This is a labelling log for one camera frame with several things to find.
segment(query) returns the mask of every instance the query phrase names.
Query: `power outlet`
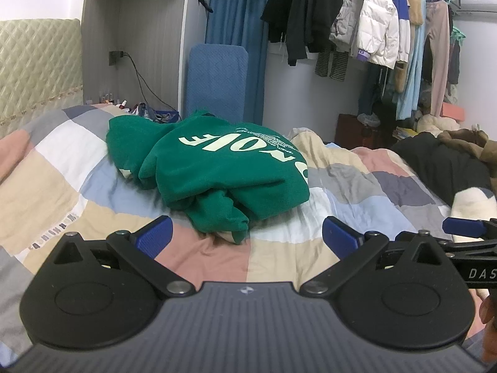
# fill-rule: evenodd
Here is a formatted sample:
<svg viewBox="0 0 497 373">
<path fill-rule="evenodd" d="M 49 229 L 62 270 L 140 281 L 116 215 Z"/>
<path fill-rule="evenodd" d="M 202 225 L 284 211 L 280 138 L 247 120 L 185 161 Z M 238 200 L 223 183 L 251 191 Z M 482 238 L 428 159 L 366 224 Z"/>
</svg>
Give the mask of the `power outlet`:
<svg viewBox="0 0 497 373">
<path fill-rule="evenodd" d="M 109 66 L 114 66 L 117 64 L 117 61 L 124 57 L 123 51 L 110 51 L 109 52 Z"/>
</svg>

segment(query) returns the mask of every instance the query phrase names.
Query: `wardrobe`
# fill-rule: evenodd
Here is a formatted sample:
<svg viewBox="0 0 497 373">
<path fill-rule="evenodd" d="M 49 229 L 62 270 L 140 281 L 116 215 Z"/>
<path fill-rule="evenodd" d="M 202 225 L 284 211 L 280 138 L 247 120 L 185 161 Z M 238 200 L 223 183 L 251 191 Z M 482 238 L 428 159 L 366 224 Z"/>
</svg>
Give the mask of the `wardrobe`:
<svg viewBox="0 0 497 373">
<path fill-rule="evenodd" d="M 143 100 L 130 59 L 109 65 L 109 52 L 130 54 L 143 79 L 163 101 L 181 107 L 188 55 L 205 42 L 206 8 L 201 0 L 84 0 L 83 85 L 86 102 L 105 94 L 129 102 Z M 152 107 L 162 109 L 144 86 Z"/>
</svg>

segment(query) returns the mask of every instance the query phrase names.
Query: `wooden cabinet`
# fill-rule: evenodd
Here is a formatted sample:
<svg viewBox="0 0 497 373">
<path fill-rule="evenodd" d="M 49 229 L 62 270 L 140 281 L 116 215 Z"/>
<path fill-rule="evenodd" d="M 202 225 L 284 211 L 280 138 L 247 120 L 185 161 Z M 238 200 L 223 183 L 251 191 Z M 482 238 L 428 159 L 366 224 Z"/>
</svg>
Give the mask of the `wooden cabinet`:
<svg viewBox="0 0 497 373">
<path fill-rule="evenodd" d="M 207 12 L 197 0 L 85 0 L 84 99 L 98 102 L 101 95 L 112 93 L 121 101 L 143 101 L 130 59 L 108 64 L 109 51 L 125 51 L 150 88 L 181 110 L 190 49 L 205 41 L 206 25 Z M 162 109 L 141 84 L 148 103 Z"/>
<path fill-rule="evenodd" d="M 380 130 L 363 125 L 357 116 L 341 113 L 336 124 L 335 144 L 347 150 L 356 147 L 378 149 L 381 147 Z"/>
</svg>

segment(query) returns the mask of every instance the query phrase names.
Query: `blue curtain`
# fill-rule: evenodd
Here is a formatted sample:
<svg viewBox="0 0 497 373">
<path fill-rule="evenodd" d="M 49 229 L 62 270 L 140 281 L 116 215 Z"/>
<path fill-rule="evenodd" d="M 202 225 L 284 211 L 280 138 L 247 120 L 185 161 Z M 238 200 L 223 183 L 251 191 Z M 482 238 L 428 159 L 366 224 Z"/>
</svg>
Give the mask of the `blue curtain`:
<svg viewBox="0 0 497 373">
<path fill-rule="evenodd" d="M 244 121 L 262 125 L 267 24 L 260 16 L 267 0 L 210 0 L 205 43 L 236 44 L 248 53 Z"/>
</svg>

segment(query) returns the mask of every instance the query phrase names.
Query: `hand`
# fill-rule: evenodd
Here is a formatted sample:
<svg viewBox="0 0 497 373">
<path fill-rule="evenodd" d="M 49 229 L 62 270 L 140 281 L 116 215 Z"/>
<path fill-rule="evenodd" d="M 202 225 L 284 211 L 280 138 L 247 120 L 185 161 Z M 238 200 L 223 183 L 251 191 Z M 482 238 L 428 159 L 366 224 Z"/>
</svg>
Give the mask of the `hand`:
<svg viewBox="0 0 497 373">
<path fill-rule="evenodd" d="M 491 297 L 488 296 L 480 305 L 479 315 L 481 322 L 485 325 L 483 335 L 483 355 L 484 362 L 494 362 L 497 360 L 497 330 L 494 327 L 495 307 Z"/>
</svg>

